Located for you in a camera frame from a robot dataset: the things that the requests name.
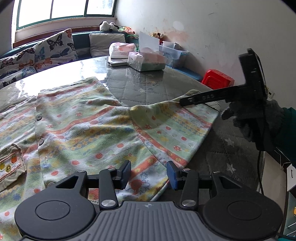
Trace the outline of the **grey plain cushion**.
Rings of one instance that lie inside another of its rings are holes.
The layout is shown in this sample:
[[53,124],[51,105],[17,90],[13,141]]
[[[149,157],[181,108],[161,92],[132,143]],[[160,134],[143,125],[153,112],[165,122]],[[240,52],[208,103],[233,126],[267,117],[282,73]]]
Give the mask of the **grey plain cushion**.
[[92,58],[109,55],[109,47],[112,43],[125,43],[124,34],[97,33],[89,34],[90,54]]

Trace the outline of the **pink tissue pack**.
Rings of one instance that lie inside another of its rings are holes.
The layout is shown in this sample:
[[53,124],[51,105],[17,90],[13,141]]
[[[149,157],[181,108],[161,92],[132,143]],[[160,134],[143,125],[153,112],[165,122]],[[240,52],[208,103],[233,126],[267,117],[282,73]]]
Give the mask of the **pink tissue pack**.
[[130,52],[135,52],[134,43],[115,42],[109,46],[109,57],[115,59],[127,59]]

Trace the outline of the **butterfly pillow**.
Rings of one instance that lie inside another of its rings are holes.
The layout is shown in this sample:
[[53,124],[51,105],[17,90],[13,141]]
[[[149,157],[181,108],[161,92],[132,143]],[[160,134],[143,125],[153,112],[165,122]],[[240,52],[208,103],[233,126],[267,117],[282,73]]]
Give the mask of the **butterfly pillow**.
[[71,28],[46,38],[34,45],[33,49],[37,72],[78,60]]
[[34,49],[27,48],[18,54],[2,58],[0,71],[1,89],[37,73]]

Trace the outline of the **plastic wrapped tissue box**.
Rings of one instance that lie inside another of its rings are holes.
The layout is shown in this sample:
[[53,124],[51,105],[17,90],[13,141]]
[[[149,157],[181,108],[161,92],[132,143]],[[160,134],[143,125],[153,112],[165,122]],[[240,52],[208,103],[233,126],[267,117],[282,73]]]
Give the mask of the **plastic wrapped tissue box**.
[[165,69],[167,57],[156,52],[129,52],[127,65],[139,72]]

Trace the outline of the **teal sofa bench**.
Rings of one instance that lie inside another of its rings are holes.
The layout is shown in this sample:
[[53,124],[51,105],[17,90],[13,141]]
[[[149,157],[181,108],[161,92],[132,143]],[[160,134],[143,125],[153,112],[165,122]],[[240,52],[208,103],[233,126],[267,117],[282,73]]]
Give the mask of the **teal sofa bench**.
[[[76,49],[76,52],[78,54],[79,59],[88,59],[91,57],[90,54],[90,40],[89,35],[90,34],[124,34],[125,41],[127,43],[135,43],[136,47],[138,47],[138,36],[130,35],[126,32],[100,32],[100,31],[88,31],[88,32],[78,32],[73,33],[72,38],[74,41],[74,47]],[[39,44],[44,39],[30,42],[27,44],[20,45],[16,48],[13,48],[12,50],[4,53],[1,55],[1,59],[13,56],[15,54],[18,54],[22,52],[24,49],[32,48],[34,45]]]

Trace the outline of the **butterfly pillow right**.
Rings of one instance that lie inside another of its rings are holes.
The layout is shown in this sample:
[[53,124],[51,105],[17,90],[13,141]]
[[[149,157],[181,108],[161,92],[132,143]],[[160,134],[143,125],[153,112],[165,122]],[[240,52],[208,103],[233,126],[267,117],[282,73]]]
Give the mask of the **butterfly pillow right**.
[[78,60],[71,28],[46,38],[34,45],[33,49],[37,72]]

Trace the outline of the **clear plastic storage box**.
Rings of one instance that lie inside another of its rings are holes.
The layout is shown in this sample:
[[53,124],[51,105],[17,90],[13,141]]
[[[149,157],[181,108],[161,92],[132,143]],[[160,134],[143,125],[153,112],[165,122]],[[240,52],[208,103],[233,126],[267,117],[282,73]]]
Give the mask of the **clear plastic storage box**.
[[166,65],[172,68],[182,68],[185,64],[188,51],[177,50],[164,45],[159,45],[159,51],[167,58]]

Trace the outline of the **white plush toy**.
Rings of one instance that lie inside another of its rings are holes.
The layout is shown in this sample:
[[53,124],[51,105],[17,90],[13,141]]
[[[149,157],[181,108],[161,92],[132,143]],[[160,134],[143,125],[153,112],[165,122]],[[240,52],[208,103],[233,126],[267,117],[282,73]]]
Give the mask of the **white plush toy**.
[[102,21],[99,24],[99,30],[101,32],[118,32],[119,26],[116,25],[114,22],[108,23],[107,21]]

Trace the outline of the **colourful stuffed toys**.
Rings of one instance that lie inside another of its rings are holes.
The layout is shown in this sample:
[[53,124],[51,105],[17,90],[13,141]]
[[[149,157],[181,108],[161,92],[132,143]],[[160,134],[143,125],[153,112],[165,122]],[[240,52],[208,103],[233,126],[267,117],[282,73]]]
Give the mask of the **colourful stuffed toys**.
[[132,28],[128,27],[128,26],[120,27],[119,32],[124,32],[124,33],[126,33],[128,35],[135,35],[135,31]]

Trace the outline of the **colourful patterned children's shirt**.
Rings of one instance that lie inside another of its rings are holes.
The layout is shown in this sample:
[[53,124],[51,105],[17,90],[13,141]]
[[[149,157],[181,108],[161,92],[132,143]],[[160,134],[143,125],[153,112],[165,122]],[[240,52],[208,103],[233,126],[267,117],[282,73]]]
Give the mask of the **colourful patterned children's shirt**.
[[166,164],[183,168],[220,106],[178,99],[123,106],[96,78],[41,91],[1,110],[1,240],[19,240],[15,210],[67,176],[132,164],[119,201],[153,201],[167,188]]

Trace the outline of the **red plastic stool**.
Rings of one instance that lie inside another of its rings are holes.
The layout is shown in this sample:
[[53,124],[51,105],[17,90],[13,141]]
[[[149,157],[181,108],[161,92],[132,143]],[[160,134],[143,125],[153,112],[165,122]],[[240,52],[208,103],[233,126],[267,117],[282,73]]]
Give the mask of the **red plastic stool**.
[[234,85],[234,79],[216,69],[209,69],[202,80],[202,84],[211,89],[221,89]]

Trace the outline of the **butterfly pillow left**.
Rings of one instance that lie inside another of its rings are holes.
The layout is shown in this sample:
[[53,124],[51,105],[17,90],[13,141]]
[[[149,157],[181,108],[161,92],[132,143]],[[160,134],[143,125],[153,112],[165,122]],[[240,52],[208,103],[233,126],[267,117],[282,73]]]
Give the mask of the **butterfly pillow left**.
[[34,49],[27,48],[18,54],[2,58],[0,71],[1,89],[37,73]]

